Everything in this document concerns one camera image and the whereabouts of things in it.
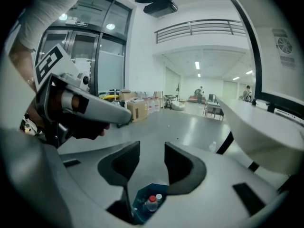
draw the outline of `yellow object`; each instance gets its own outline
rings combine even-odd
[[[115,99],[115,96],[116,96],[116,99],[119,98],[119,95],[107,95],[102,99],[103,100],[112,100],[112,99]]]

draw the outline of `water bottle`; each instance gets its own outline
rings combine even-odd
[[[162,195],[160,193],[156,194],[156,201],[158,206],[162,203]]]
[[[212,142],[212,144],[209,145],[209,149],[210,149],[211,152],[215,153],[215,151],[217,150],[217,143]]]
[[[154,108],[154,109],[155,109],[156,112],[159,112],[160,109],[161,109],[161,108],[160,108],[160,103],[161,103],[161,102],[159,101],[158,97],[154,98],[154,105],[155,105],[155,108]]]
[[[147,208],[148,212],[155,212],[158,208],[156,197],[151,195],[149,199],[144,203],[144,208]]]
[[[152,103],[152,100],[151,98],[148,99],[148,105],[149,105],[149,114],[152,114],[153,113],[153,110],[154,110],[154,106],[153,106],[154,103]]]
[[[151,113],[155,112],[154,98],[151,98]]]

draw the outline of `blue container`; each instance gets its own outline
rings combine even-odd
[[[143,189],[140,189],[135,197],[133,202],[133,211],[134,211],[134,224],[135,225],[142,225],[144,224],[149,218],[153,216],[155,212],[150,212],[145,207],[145,202],[149,199],[151,195],[156,196],[158,193],[162,195],[162,201],[158,205],[158,209],[164,203],[167,197],[167,185],[160,185],[160,184],[150,184]]]

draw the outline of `ventilation fan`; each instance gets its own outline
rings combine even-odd
[[[288,39],[287,33],[283,29],[272,29],[275,37],[276,48],[279,51],[281,64],[287,68],[295,68],[293,47]]]
[[[292,46],[286,38],[280,37],[279,40],[277,40],[277,44],[283,52],[287,54],[291,53]]]

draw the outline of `glass door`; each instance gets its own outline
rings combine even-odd
[[[124,87],[124,46],[102,38],[98,58],[98,93],[108,93]]]
[[[60,44],[62,48],[67,51],[67,44],[71,37],[71,30],[48,30],[44,33],[41,40],[41,46],[36,53],[35,64],[43,58],[43,56],[52,49],[55,45]]]
[[[92,95],[98,96],[97,68],[95,68],[95,59],[97,54],[97,45],[99,34],[73,31],[71,40],[67,46],[67,53],[75,63],[78,70],[89,77],[89,88]]]

